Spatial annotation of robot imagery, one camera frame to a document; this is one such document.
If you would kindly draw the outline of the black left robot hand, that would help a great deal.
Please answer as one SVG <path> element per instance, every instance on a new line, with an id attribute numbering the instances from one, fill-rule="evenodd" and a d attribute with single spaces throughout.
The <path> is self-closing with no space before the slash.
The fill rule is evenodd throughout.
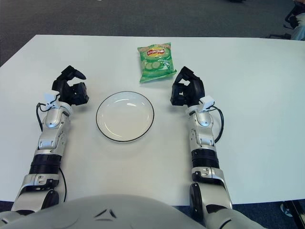
<path id="1" fill-rule="evenodd" d="M 84 82 L 80 82 L 70 86 L 68 81 L 72 80 L 73 78 L 86 80 L 86 77 L 83 73 L 69 65 L 53 82 L 52 90 L 59 92 L 60 102 L 65 102 L 69 105 L 86 104 L 89 101 L 86 85 Z"/>

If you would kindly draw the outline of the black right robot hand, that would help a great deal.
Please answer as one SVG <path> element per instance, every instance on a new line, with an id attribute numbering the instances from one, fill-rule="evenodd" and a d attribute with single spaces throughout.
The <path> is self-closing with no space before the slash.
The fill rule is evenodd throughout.
<path id="1" fill-rule="evenodd" d="M 184 66 L 172 85 L 171 104 L 190 107 L 198 105 L 200 98 L 203 97 L 205 97 L 205 91 L 202 80 Z"/>

